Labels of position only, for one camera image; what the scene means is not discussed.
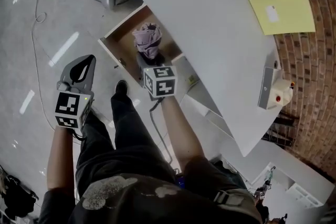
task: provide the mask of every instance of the wooden drawer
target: wooden drawer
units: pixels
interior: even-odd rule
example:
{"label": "wooden drawer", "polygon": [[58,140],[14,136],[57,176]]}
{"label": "wooden drawer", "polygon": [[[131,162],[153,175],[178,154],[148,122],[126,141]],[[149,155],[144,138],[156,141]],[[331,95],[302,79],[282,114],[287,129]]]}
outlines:
{"label": "wooden drawer", "polygon": [[145,22],[160,25],[162,40],[159,49],[160,53],[165,57],[165,62],[169,62],[181,54],[179,47],[170,34],[146,5],[139,7],[103,38],[98,40],[112,59],[138,83],[142,76],[136,61],[138,50],[134,45],[132,32],[135,29],[139,29]]}

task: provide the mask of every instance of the white tile floor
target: white tile floor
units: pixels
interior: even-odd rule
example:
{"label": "white tile floor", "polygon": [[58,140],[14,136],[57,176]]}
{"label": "white tile floor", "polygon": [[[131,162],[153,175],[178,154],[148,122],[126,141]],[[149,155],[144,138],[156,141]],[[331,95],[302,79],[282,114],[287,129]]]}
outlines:
{"label": "white tile floor", "polygon": [[[46,191],[45,174],[53,131],[42,111],[34,51],[30,39],[35,1],[18,0],[13,4],[13,0],[0,0],[0,101],[2,104],[0,106],[0,164],[40,197],[34,211],[34,214],[38,215]],[[61,71],[75,58],[94,54],[97,64],[92,89],[95,93],[93,106],[102,114],[112,140],[114,128],[108,125],[112,120],[109,99],[116,82],[124,78],[130,84],[131,99],[140,102],[136,109],[144,124],[159,148],[163,149],[149,117],[149,109],[154,103],[150,101],[147,91],[130,80],[124,71],[115,69],[116,63],[97,42],[98,38],[104,36],[140,4],[127,3],[125,7],[112,12],[92,0],[39,0],[38,13],[46,12],[47,19],[44,23],[36,25],[34,39],[41,97],[46,115],[53,126],[56,123],[53,117],[56,82]],[[79,34],[77,40],[51,67],[48,64],[50,59],[75,32]],[[183,75],[179,78],[178,88],[177,99],[181,101],[188,88]],[[33,90],[35,95],[25,113],[21,115],[19,109],[30,90]],[[223,133],[201,117],[188,98],[183,99],[181,106],[201,140],[206,156],[216,156],[219,153],[220,137]],[[165,135],[166,127],[160,107],[155,110],[154,118],[160,132]],[[170,146],[168,136],[165,140]],[[73,152],[73,162],[76,164],[80,152],[79,144],[74,143]],[[176,161],[172,165],[174,168],[178,166]]]}

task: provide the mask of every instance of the leg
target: leg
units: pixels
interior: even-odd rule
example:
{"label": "leg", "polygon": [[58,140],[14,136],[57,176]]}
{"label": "leg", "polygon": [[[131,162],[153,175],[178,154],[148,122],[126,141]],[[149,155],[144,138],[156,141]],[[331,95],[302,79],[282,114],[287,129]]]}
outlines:
{"label": "leg", "polygon": [[125,92],[117,91],[112,96],[111,107],[115,125],[116,148],[146,145],[159,151]]}
{"label": "leg", "polygon": [[105,125],[91,111],[86,118],[83,135],[86,139],[81,143],[77,169],[96,155],[114,150]]}

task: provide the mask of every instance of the brick wall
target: brick wall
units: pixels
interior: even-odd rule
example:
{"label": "brick wall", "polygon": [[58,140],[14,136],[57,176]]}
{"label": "brick wall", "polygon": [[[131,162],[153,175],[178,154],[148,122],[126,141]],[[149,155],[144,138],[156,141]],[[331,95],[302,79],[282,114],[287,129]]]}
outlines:
{"label": "brick wall", "polygon": [[284,77],[296,83],[284,111],[300,117],[288,151],[336,179],[336,0],[309,1],[316,33],[275,35]]}

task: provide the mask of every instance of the black pants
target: black pants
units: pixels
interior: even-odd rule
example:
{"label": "black pants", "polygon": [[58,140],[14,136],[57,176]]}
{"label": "black pants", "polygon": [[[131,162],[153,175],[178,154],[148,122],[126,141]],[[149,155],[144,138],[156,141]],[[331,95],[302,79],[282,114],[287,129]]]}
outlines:
{"label": "black pants", "polygon": [[111,154],[117,156],[118,151],[125,151],[126,148],[134,148],[135,146],[144,146],[144,148],[150,149],[153,152],[153,163],[164,162],[169,169],[171,167],[164,160],[159,148],[152,140],[149,132],[143,124],[140,116],[136,112],[131,99],[127,95],[122,93],[116,93],[111,98],[111,107],[113,112],[113,121],[115,126],[115,144],[116,149],[113,148],[111,138],[105,127],[105,125],[90,112],[87,116],[83,135],[85,140],[81,143],[81,152],[77,162],[76,181],[78,188],[81,186],[80,192],[83,192],[83,188],[88,187],[88,184],[80,184],[81,177],[92,177],[88,173],[83,172],[83,167],[87,163],[90,163],[97,155],[115,152]]}

